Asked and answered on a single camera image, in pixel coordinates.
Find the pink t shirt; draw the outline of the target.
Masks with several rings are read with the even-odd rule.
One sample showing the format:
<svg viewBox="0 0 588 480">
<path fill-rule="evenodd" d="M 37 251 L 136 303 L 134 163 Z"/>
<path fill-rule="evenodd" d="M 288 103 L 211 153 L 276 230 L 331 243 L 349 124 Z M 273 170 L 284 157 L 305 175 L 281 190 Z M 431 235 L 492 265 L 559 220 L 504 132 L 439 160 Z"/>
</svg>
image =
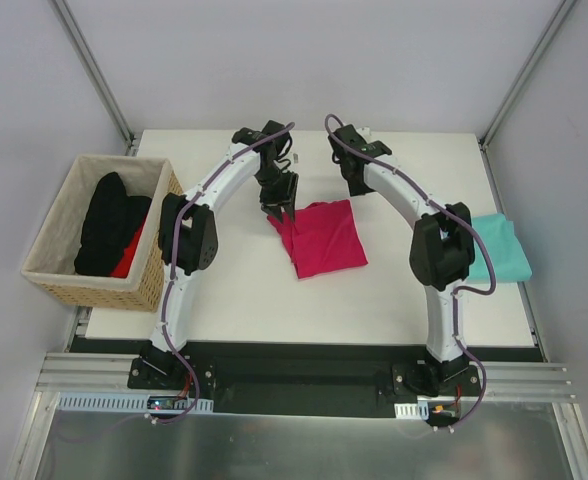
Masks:
<svg viewBox="0 0 588 480">
<path fill-rule="evenodd" d="M 268 222 L 280 236 L 299 280 L 364 267 L 368 264 L 351 202 L 314 202 L 288 217 Z"/>
</svg>

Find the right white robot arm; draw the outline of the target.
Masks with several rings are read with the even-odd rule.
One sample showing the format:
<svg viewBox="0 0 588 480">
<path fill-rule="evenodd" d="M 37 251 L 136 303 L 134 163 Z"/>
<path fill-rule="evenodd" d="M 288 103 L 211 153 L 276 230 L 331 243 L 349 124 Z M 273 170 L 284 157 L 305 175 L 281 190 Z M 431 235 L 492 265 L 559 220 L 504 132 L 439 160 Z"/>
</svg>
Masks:
<svg viewBox="0 0 588 480">
<path fill-rule="evenodd" d="M 394 164 L 387 145 L 368 142 L 353 125 L 330 130 L 328 139 L 350 194 L 378 193 L 412 228 L 409 264 L 425 288 L 426 350 L 434 362 L 424 369 L 424 382 L 431 392 L 447 394 L 460 381 L 454 365 L 464 349 L 458 296 L 475 259 L 470 211 L 463 203 L 438 204 Z"/>
</svg>

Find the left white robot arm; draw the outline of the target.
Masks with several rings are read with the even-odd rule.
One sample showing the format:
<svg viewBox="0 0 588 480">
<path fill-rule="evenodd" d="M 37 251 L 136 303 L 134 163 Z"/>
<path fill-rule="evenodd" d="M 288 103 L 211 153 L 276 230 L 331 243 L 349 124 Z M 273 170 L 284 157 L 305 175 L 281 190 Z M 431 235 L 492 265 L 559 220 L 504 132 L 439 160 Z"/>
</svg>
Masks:
<svg viewBox="0 0 588 480">
<path fill-rule="evenodd" d="M 151 344 L 175 353 L 188 342 L 187 326 L 201 273 L 218 252 L 217 213 L 243 184 L 255 179 L 261 211 L 282 223 L 295 221 L 299 175 L 281 165 L 295 124 L 270 120 L 261 130 L 236 131 L 219 163 L 183 194 L 167 194 L 161 208 L 158 246 L 164 286 Z"/>
</svg>

